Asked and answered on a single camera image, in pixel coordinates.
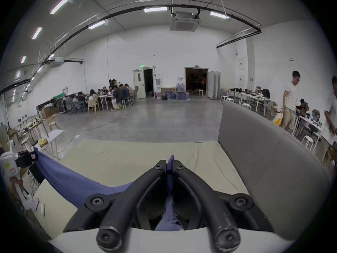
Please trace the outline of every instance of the ceiling air conditioner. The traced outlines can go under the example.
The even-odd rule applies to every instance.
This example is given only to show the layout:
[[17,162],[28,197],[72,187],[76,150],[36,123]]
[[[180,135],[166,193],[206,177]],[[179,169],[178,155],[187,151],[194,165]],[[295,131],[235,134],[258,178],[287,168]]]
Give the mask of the ceiling air conditioner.
[[63,57],[55,57],[51,61],[51,63],[48,65],[48,67],[59,67],[64,64],[64,58]]
[[200,23],[199,17],[195,17],[191,12],[176,12],[171,17],[171,31],[194,32]]

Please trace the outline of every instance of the man in white t-shirt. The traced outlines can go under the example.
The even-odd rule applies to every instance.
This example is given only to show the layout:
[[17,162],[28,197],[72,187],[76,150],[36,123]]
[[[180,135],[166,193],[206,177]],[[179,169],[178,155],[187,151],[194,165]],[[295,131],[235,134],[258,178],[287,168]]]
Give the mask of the man in white t-shirt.
[[283,105],[281,112],[283,113],[282,128],[289,133],[293,133],[296,119],[296,99],[298,94],[298,83],[301,75],[298,71],[293,71],[293,80],[289,83],[283,94]]

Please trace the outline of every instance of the khaki pants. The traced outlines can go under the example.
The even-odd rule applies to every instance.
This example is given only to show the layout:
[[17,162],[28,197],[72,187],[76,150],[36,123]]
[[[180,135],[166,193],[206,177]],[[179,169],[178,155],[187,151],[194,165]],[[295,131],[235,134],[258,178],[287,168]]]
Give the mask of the khaki pants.
[[296,112],[292,111],[288,107],[284,108],[283,113],[283,121],[282,121],[282,128],[286,129],[288,126],[288,129],[286,129],[290,134],[293,133],[293,129],[295,126],[295,119],[296,119]]

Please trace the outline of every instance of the wall sign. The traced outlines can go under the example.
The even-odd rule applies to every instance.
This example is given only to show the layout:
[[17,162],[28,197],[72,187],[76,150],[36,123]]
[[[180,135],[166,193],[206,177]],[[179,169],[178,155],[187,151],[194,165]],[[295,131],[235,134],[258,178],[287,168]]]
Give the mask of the wall sign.
[[238,59],[238,70],[245,69],[245,58]]

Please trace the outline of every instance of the blue cloth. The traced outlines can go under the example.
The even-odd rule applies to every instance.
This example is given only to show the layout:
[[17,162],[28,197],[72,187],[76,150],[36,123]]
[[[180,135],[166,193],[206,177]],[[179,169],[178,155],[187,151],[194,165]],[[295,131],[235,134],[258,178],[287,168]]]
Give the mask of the blue cloth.
[[174,213],[174,204],[173,204],[173,162],[174,162],[174,155],[171,155],[168,163],[166,164],[166,173],[167,173],[167,197],[166,197],[166,210],[156,227],[156,231],[179,231],[183,229],[180,225],[179,221],[177,220],[175,213]]
[[51,186],[67,201],[79,208],[86,199],[96,193],[110,195],[123,192],[131,183],[118,187],[104,186],[74,172],[37,151],[36,164]]

